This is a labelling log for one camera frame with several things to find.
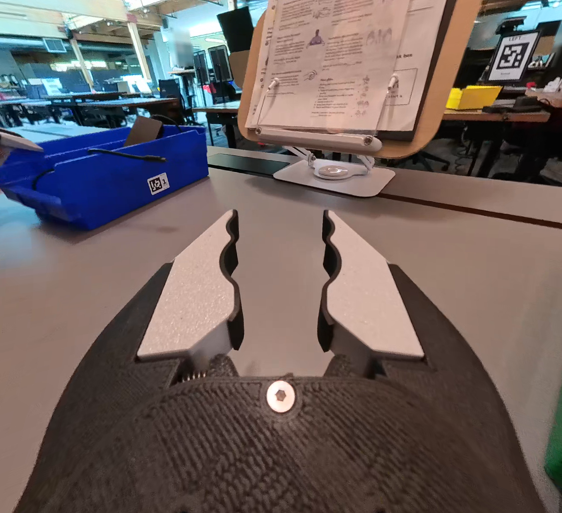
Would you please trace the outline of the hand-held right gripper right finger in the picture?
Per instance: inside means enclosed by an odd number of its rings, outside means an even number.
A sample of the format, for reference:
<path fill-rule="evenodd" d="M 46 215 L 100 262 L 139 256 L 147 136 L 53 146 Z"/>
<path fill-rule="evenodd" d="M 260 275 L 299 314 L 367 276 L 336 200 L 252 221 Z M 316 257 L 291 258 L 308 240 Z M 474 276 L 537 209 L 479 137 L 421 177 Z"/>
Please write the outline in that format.
<path fill-rule="evenodd" d="M 325 210 L 321 348 L 347 358 L 352 372 L 383 374 L 384 361 L 423 363 L 415 332 L 387 259 L 334 211 Z"/>

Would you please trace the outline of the black panel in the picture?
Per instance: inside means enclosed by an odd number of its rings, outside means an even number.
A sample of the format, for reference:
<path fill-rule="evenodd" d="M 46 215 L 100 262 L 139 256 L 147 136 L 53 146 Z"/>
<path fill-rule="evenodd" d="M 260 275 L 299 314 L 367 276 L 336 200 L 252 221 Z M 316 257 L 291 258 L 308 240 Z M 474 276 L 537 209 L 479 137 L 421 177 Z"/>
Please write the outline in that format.
<path fill-rule="evenodd" d="M 249 51 L 254 26 L 247 6 L 216 16 L 230 53 Z"/>

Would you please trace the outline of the blue header laminated sheet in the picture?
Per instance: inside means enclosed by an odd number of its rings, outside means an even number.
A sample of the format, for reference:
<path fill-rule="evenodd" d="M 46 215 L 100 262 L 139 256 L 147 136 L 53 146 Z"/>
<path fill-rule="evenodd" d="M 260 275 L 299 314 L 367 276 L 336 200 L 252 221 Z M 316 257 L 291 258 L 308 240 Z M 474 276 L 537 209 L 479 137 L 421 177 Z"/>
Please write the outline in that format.
<path fill-rule="evenodd" d="M 411 0 L 269 0 L 248 128 L 374 130 Z"/>

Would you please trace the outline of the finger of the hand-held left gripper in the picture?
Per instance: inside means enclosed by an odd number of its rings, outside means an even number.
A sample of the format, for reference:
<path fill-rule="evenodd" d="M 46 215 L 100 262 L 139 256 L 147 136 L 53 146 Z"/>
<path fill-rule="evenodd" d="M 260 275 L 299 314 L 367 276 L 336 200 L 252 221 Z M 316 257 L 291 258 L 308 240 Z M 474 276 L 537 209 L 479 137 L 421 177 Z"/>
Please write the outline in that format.
<path fill-rule="evenodd" d="M 9 154 L 14 150 L 44 152 L 43 148 L 17 133 L 1 128 L 1 153 Z"/>

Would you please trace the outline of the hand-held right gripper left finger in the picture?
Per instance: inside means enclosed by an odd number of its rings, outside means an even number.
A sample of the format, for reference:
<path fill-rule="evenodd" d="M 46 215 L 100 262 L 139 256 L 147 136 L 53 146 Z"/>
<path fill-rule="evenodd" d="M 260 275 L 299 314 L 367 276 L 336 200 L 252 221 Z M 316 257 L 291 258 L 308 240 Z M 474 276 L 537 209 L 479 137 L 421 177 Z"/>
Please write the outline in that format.
<path fill-rule="evenodd" d="M 241 347 L 244 321 L 239 286 L 238 212 L 226 211 L 171 264 L 137 358 L 186 360 L 207 369 L 212 359 Z"/>

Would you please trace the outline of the green plastic bin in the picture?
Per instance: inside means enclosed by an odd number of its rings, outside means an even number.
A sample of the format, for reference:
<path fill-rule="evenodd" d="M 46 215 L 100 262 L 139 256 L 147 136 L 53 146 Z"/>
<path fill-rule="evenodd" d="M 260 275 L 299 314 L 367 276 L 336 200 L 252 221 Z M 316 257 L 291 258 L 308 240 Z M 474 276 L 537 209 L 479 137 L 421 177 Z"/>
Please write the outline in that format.
<path fill-rule="evenodd" d="M 544 458 L 544 472 L 561 493 L 561 423 L 551 427 Z"/>

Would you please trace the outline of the dark wooden table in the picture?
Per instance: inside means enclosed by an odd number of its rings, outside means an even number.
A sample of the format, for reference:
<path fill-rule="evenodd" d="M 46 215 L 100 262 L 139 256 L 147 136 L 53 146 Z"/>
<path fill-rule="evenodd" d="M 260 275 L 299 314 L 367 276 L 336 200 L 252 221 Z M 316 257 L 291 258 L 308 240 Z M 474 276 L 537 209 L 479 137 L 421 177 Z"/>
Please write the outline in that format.
<path fill-rule="evenodd" d="M 84 126 L 102 126 L 119 128 L 123 126 L 127 115 L 137 115 L 139 110 L 149 116 L 163 117 L 165 121 L 185 124 L 186 118 L 180 100 L 170 98 L 123 98 L 117 100 L 80 103 L 75 106 Z"/>

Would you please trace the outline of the yellow plastic bin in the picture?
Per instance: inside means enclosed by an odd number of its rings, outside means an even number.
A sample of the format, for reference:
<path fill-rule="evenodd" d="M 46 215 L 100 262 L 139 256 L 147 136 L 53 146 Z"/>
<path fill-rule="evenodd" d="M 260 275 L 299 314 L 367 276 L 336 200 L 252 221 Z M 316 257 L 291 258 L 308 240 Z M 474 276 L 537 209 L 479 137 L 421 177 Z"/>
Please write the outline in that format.
<path fill-rule="evenodd" d="M 491 106 L 500 95 L 503 86 L 467 86 L 452 88 L 446 102 L 446 110 L 482 110 Z"/>

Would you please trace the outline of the black white marker sign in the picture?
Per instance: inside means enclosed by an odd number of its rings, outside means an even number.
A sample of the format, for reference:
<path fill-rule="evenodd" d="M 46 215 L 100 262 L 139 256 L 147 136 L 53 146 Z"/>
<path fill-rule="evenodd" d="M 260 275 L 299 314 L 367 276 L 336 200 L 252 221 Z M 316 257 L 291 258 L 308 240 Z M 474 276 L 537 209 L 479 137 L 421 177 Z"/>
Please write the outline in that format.
<path fill-rule="evenodd" d="M 496 46 L 485 79 L 487 83 L 520 81 L 541 36 L 540 30 L 505 33 Z"/>

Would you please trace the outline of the black desktop device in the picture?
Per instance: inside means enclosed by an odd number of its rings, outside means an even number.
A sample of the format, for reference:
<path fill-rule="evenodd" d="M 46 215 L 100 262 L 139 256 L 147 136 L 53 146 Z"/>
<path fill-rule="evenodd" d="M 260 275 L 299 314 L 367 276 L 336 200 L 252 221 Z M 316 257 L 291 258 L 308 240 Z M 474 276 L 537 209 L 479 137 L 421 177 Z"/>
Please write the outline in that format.
<path fill-rule="evenodd" d="M 529 96 L 518 96 L 507 100 L 496 100 L 492 105 L 482 108 L 487 114 L 525 114 L 542 111 L 542 104 L 535 98 Z"/>

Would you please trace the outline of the black office chair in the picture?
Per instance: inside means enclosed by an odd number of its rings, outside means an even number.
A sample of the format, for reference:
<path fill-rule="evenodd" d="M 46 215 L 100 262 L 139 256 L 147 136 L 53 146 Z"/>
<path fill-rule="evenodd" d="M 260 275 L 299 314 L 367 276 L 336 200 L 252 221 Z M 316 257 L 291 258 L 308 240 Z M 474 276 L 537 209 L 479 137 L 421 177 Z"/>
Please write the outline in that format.
<path fill-rule="evenodd" d="M 178 80 L 158 80 L 158 93 L 160 99 L 173 100 L 169 107 L 169 117 L 176 119 L 178 122 L 195 125 L 192 109 L 185 103 L 181 94 Z"/>

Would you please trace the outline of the white instruction sheet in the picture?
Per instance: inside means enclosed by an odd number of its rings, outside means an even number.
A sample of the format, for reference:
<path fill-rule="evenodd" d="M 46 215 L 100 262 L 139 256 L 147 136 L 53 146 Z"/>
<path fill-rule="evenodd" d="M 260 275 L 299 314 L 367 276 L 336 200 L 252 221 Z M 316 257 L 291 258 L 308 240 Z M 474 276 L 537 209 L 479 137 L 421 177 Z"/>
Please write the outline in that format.
<path fill-rule="evenodd" d="M 429 74 L 446 0 L 411 0 L 394 73 L 387 85 L 382 112 L 374 130 L 313 130 L 367 135 L 376 131 L 414 130 Z"/>

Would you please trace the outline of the blue plastic bin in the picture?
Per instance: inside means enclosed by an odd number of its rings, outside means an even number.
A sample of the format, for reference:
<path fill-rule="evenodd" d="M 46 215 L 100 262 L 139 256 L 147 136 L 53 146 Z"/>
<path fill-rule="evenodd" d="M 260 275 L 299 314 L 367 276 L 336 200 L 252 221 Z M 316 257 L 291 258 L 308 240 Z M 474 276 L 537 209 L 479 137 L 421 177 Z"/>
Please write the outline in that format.
<path fill-rule="evenodd" d="M 43 142 L 1 166 L 1 191 L 39 218 L 93 230 L 208 177 L 206 131 L 164 125 L 124 147 L 129 127 Z"/>

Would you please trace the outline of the wooden document stand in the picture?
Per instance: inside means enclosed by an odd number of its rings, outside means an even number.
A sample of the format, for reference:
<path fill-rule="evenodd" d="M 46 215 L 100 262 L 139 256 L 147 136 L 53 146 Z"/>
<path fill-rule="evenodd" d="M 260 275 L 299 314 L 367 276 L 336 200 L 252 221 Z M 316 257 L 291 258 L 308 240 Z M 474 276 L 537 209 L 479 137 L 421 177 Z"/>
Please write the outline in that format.
<path fill-rule="evenodd" d="M 242 136 L 252 142 L 283 146 L 297 157 L 292 165 L 274 173 L 276 180 L 362 198 L 379 194 L 395 172 L 376 167 L 376 160 L 408 158 L 429 144 L 437 133 L 480 4 L 481 0 L 446 0 L 414 130 L 376 131 L 367 135 L 247 128 L 267 4 L 249 49 L 238 111 Z"/>

